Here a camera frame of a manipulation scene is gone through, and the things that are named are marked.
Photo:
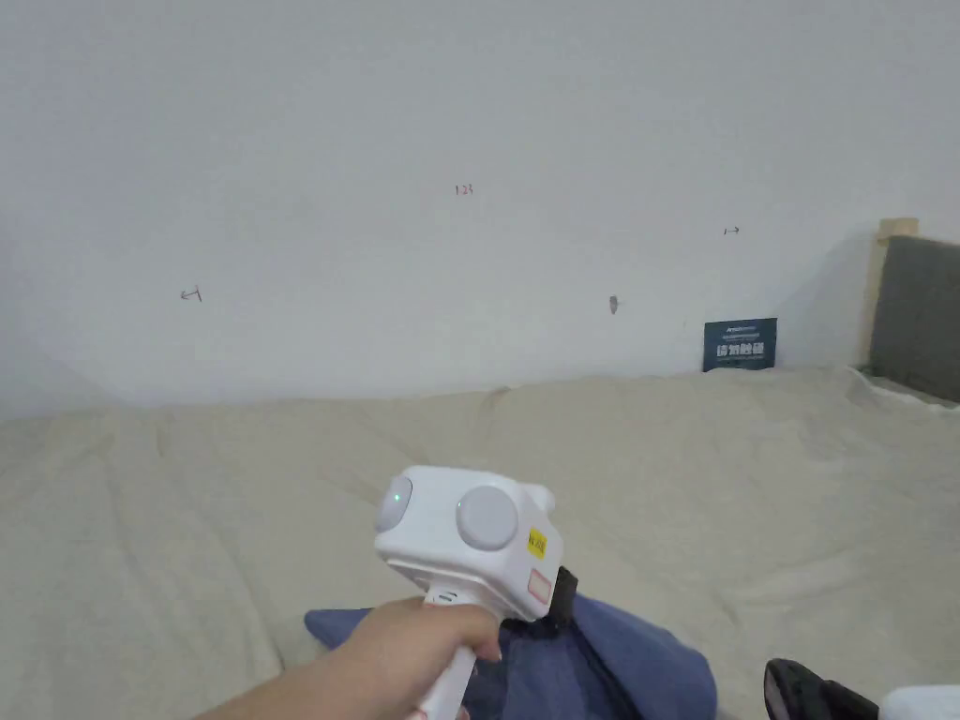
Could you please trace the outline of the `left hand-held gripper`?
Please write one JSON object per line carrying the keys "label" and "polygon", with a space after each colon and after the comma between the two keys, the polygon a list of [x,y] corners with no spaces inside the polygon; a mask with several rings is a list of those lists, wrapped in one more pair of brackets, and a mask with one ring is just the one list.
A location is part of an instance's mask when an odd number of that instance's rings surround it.
{"label": "left hand-held gripper", "polygon": [[473,605],[498,622],[570,621],[577,579],[543,485],[494,472],[412,466],[389,484],[374,548],[429,606]]}

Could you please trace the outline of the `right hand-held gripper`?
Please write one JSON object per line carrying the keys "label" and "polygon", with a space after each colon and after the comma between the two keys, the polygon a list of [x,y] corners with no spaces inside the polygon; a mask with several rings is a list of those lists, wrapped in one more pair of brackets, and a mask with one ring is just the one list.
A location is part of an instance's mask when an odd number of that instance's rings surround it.
{"label": "right hand-held gripper", "polygon": [[878,705],[843,684],[819,677],[793,659],[774,658],[764,668],[763,696],[773,720],[958,720],[958,684],[898,687]]}

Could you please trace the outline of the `person's left hand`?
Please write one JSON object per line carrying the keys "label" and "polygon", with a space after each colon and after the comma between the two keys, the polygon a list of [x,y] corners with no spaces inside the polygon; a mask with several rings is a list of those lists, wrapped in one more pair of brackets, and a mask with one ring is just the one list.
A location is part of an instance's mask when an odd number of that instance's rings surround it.
{"label": "person's left hand", "polygon": [[331,654],[334,688],[358,719],[402,719],[459,650],[502,659],[501,623],[476,605],[432,606],[418,598],[372,609]]}

